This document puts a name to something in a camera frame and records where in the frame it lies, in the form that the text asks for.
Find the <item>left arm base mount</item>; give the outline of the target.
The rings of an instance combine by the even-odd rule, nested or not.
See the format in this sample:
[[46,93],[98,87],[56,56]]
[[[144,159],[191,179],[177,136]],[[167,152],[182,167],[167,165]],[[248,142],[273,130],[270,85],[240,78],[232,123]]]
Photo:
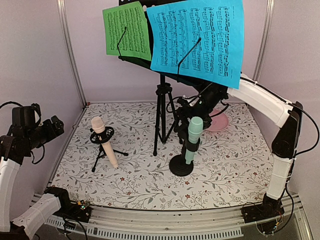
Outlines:
[[88,223],[91,217],[92,208],[88,201],[80,200],[78,202],[64,201],[61,203],[61,208],[54,212],[54,216],[72,217],[79,222]]

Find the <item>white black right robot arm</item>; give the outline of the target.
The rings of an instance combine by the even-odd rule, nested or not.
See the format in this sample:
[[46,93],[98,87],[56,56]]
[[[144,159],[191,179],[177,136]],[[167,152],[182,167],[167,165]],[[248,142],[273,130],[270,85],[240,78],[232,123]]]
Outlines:
[[201,133],[211,125],[210,113],[218,102],[228,97],[239,99],[249,105],[278,129],[270,146],[273,167],[265,193],[269,199],[258,208],[262,218],[269,218],[278,210],[275,200],[281,198],[291,177],[290,171],[296,158],[301,131],[302,105],[281,97],[244,73],[239,77],[237,88],[191,76],[178,75],[176,80],[197,91],[197,95],[190,100],[183,98],[181,106],[176,111],[179,125],[175,131],[183,140],[188,153],[193,154],[198,149]]

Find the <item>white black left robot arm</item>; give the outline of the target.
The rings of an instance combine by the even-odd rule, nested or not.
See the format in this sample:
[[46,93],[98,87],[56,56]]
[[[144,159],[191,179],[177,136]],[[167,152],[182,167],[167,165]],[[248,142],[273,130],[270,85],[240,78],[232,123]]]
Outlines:
[[70,217],[74,213],[67,190],[49,187],[41,198],[22,215],[10,219],[10,204],[17,173],[33,149],[64,133],[64,123],[53,116],[42,121],[37,103],[23,106],[13,102],[12,124],[6,135],[0,137],[0,238],[2,240],[31,240],[37,230],[54,213]]

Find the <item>black round-base microphone stand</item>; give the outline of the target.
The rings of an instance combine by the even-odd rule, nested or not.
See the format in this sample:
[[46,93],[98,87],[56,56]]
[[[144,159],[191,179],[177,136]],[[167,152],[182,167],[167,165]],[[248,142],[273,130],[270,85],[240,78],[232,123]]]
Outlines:
[[190,173],[192,173],[194,169],[193,161],[191,162],[191,164],[186,164],[185,154],[186,154],[187,141],[188,141],[188,129],[186,133],[186,139],[184,139],[182,142],[181,154],[175,155],[169,162],[170,171],[178,177],[185,177]]

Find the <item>black tripod microphone stand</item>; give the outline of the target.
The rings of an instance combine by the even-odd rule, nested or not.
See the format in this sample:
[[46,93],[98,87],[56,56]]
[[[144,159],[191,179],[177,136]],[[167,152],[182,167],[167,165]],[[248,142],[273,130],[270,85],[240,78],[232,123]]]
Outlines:
[[118,162],[117,162],[115,153],[119,153],[124,156],[128,156],[129,154],[126,152],[113,150],[111,146],[108,146],[108,144],[110,143],[109,140],[115,133],[114,129],[110,126],[106,126],[101,133],[96,133],[92,128],[90,129],[90,132],[91,132],[91,135],[90,135],[91,143],[99,144],[99,153],[96,157],[95,163],[91,171],[94,173],[96,171],[98,160],[106,156],[108,157],[112,166],[114,168],[118,168]]

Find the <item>beige toy microphone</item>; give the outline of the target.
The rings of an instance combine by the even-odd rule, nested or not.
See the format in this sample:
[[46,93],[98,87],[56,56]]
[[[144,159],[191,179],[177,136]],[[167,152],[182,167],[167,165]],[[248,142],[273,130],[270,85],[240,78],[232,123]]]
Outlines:
[[118,167],[118,161],[110,143],[110,139],[114,134],[112,127],[107,127],[100,116],[96,116],[91,120],[92,134],[90,141],[94,144],[99,144],[99,153],[92,168],[95,172],[98,160],[103,156],[107,156],[114,168]]

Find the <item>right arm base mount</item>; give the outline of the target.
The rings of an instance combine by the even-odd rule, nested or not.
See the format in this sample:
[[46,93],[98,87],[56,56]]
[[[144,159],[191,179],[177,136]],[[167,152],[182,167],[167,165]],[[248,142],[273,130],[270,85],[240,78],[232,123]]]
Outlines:
[[253,223],[262,220],[268,220],[257,225],[257,229],[264,235],[272,235],[278,229],[283,214],[281,198],[273,199],[265,194],[262,203],[255,204],[253,202],[245,203],[241,208],[241,214],[245,223]]

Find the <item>mint green toy microphone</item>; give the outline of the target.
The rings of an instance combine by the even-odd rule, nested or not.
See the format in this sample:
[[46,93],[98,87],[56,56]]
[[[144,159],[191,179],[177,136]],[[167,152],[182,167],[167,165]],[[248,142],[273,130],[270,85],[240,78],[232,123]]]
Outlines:
[[203,119],[199,116],[194,116],[188,125],[188,139],[185,143],[185,163],[190,165],[194,159],[195,153],[199,148],[200,136],[203,132]]

